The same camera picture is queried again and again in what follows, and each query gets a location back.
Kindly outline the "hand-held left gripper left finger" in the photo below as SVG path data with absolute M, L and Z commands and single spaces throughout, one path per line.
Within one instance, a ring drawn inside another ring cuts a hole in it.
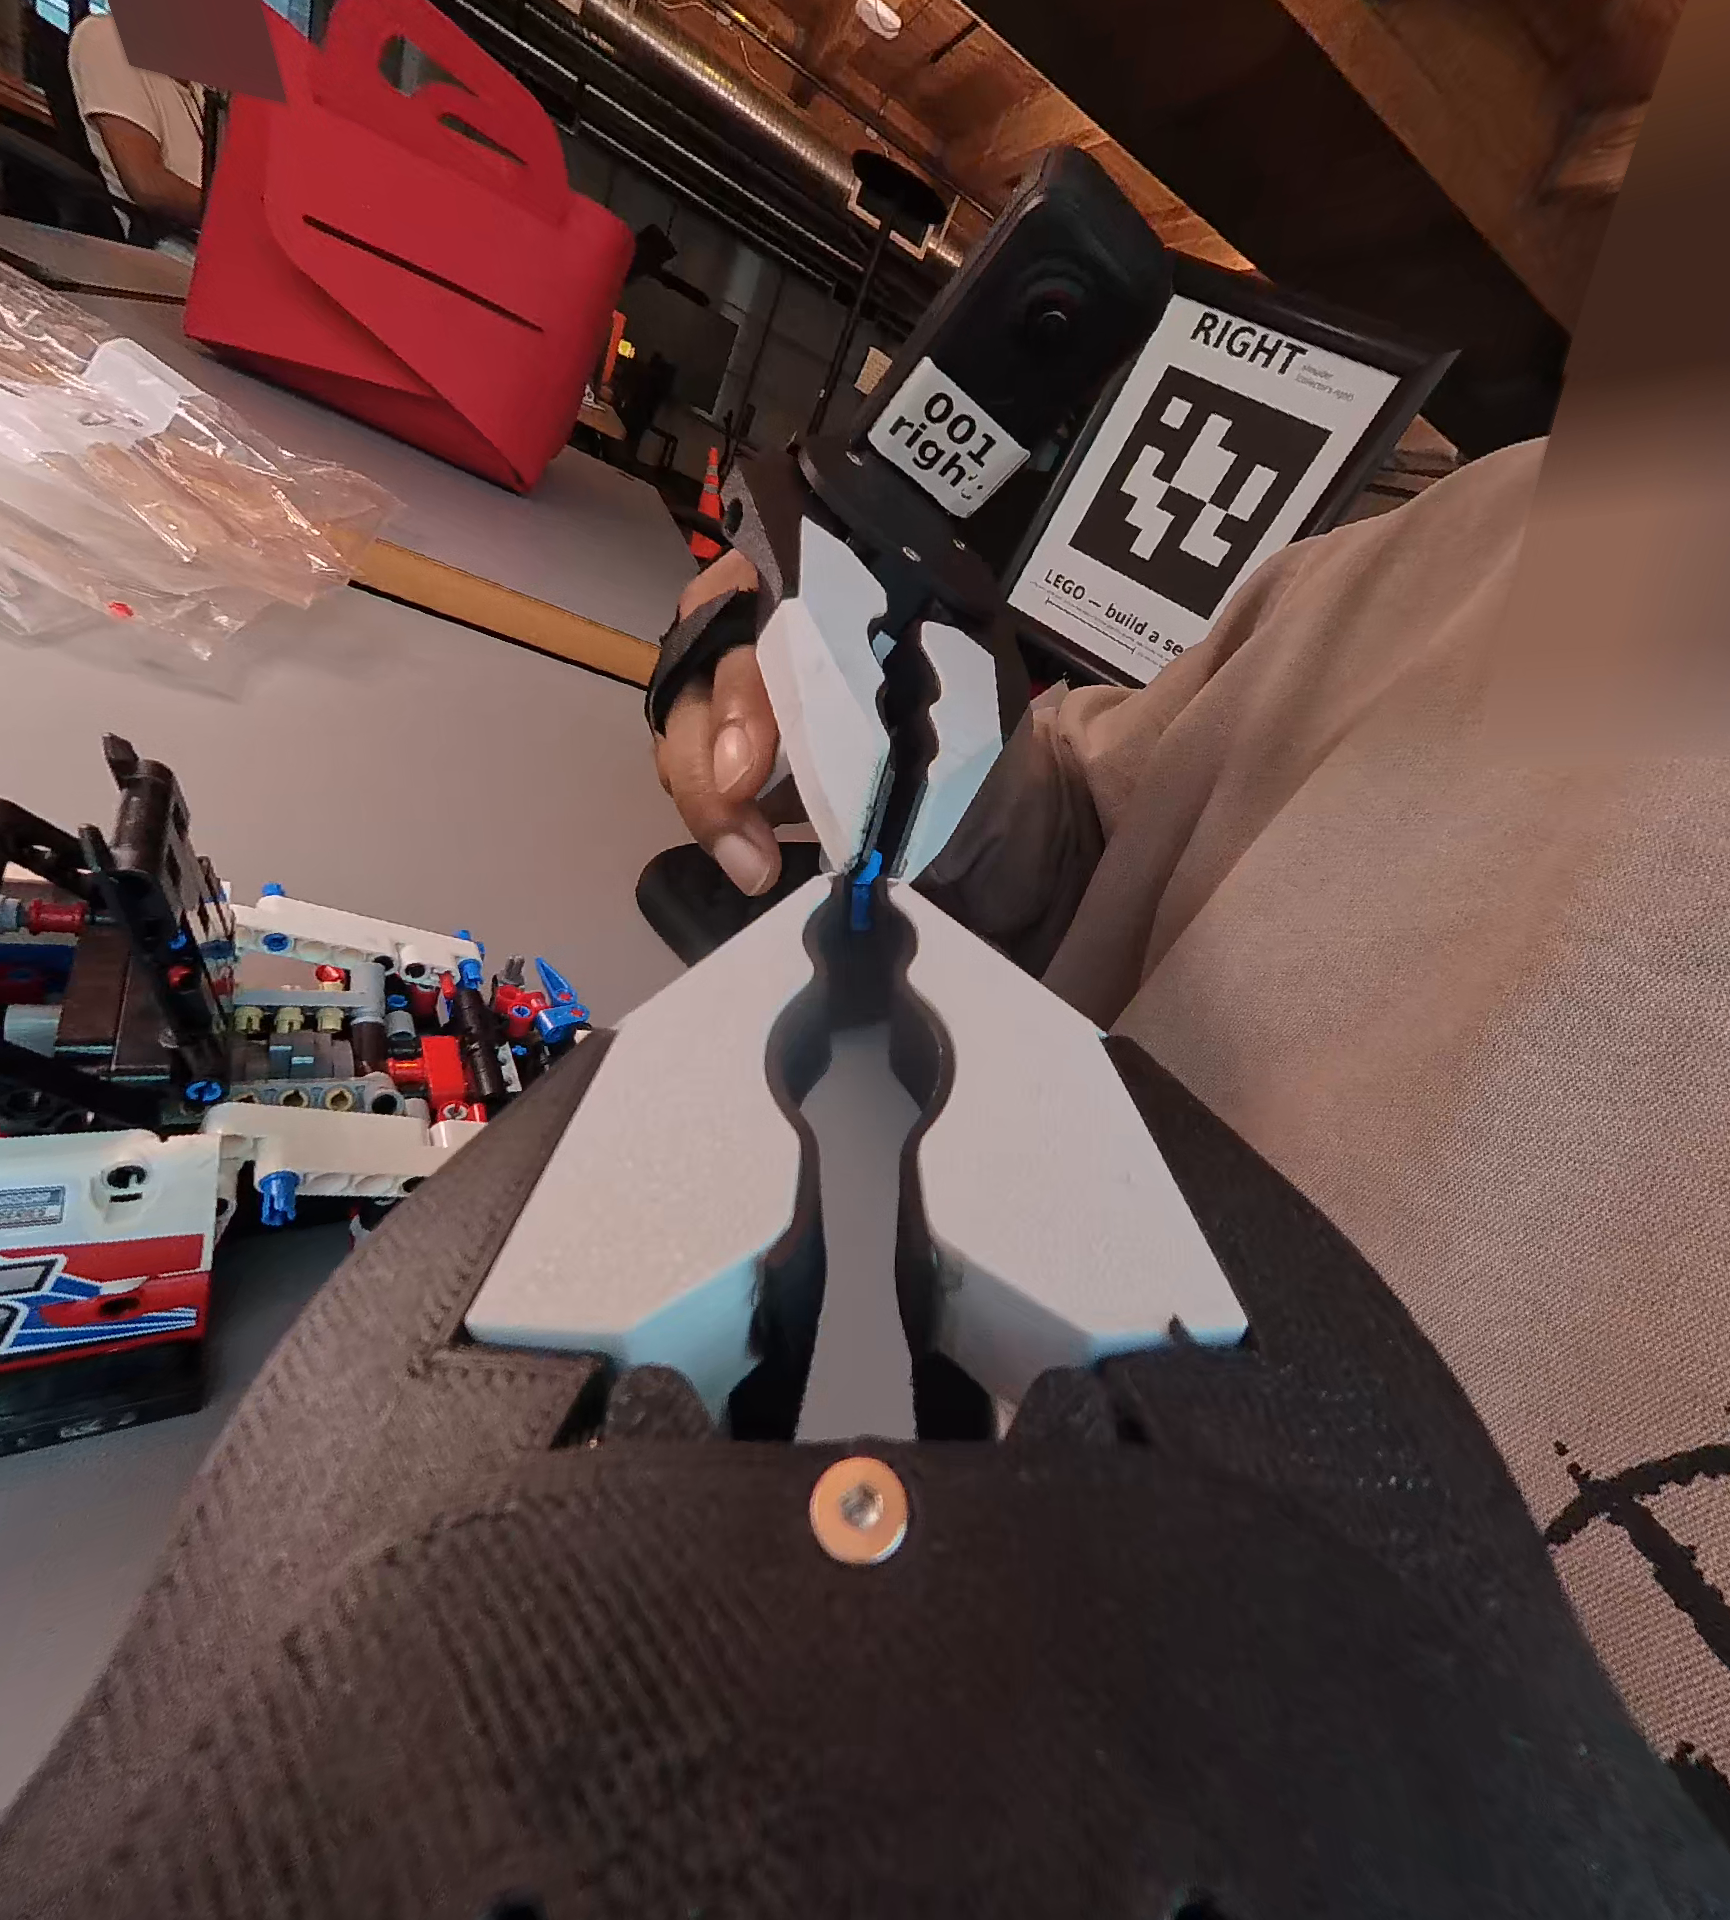
M 797 1431 L 825 1307 L 833 886 L 764 908 L 630 1009 L 495 1251 L 468 1336 L 675 1369 L 730 1431 Z

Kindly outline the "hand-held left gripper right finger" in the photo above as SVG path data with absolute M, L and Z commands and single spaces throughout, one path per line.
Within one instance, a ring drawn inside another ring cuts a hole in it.
M 919 1431 L 994 1431 L 1058 1369 L 1192 1337 L 1245 1311 L 1100 1028 L 915 886 L 877 915 L 902 1144 L 895 1302 Z

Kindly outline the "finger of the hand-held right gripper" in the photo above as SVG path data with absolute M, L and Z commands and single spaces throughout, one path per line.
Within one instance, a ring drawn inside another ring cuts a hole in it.
M 880 717 L 884 663 L 870 630 L 888 594 L 862 557 L 798 520 L 798 584 L 759 634 L 759 670 L 777 718 L 783 760 L 833 870 L 880 849 L 884 874 L 903 874 L 902 848 L 884 832 L 890 734 Z
M 890 650 L 890 707 L 890 800 L 877 849 L 888 880 L 919 880 L 1001 753 L 997 656 L 950 621 L 922 621 Z

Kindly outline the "person's right forearm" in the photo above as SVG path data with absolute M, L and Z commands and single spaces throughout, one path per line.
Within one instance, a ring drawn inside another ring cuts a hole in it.
M 1403 670 L 1492 612 L 1543 452 L 1282 549 L 1147 688 L 1034 704 L 919 893 L 1116 1024 Z

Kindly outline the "person's right hand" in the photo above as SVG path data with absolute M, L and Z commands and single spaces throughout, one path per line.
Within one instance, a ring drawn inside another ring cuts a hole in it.
M 761 800 L 783 738 L 759 670 L 759 584 L 743 551 L 709 559 L 676 599 L 649 694 L 661 789 L 743 896 L 777 886 L 776 824 L 805 817 L 798 800 Z

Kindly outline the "black stand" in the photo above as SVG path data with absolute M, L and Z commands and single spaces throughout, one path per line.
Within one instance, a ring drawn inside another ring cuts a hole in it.
M 870 241 L 858 290 L 848 298 L 845 323 L 837 332 L 837 344 L 825 360 L 825 377 L 821 377 L 821 392 L 805 421 L 805 436 L 810 436 L 825 424 L 828 399 L 845 370 L 845 357 L 848 357 L 868 294 L 877 284 L 877 274 L 884 264 L 884 254 L 902 247 L 915 261 L 927 261 L 932 232 L 946 221 L 946 201 L 915 168 L 903 168 L 880 153 L 855 153 L 848 168 L 855 168 L 855 191 L 848 191 L 845 204 L 877 226 L 877 241 Z

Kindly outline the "person's beige printed shirt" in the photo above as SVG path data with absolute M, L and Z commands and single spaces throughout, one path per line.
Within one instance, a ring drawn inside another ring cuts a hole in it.
M 1730 756 L 1095 760 L 1091 983 L 1429 1336 L 1730 1840 Z

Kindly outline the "red cardboard carrier box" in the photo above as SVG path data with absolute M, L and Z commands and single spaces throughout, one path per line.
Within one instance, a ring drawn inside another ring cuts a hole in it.
M 421 0 L 270 21 L 236 92 L 185 338 L 508 492 L 563 452 L 634 236 L 581 198 L 536 92 Z

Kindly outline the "toy brick race car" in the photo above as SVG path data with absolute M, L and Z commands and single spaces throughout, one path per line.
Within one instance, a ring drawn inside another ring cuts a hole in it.
M 0 1458 L 202 1406 L 236 1216 L 375 1231 L 589 1032 L 542 959 L 236 903 L 174 767 L 100 749 L 107 832 L 0 800 Z

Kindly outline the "clear plastic bag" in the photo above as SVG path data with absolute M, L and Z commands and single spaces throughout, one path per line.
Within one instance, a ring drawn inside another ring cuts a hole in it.
M 124 621 L 207 661 L 345 588 L 391 514 L 0 261 L 0 626 Z

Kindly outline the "silver ventilation duct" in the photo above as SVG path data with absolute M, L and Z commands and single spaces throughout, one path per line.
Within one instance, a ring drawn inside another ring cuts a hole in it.
M 825 274 L 848 276 L 877 241 L 858 157 L 895 164 L 943 204 L 919 241 L 890 241 L 890 284 L 940 282 L 990 232 L 990 198 L 943 160 L 940 137 L 855 75 L 868 30 L 848 6 L 593 0 L 576 18 L 661 98 L 641 117 L 663 141 L 722 153 L 722 192 Z

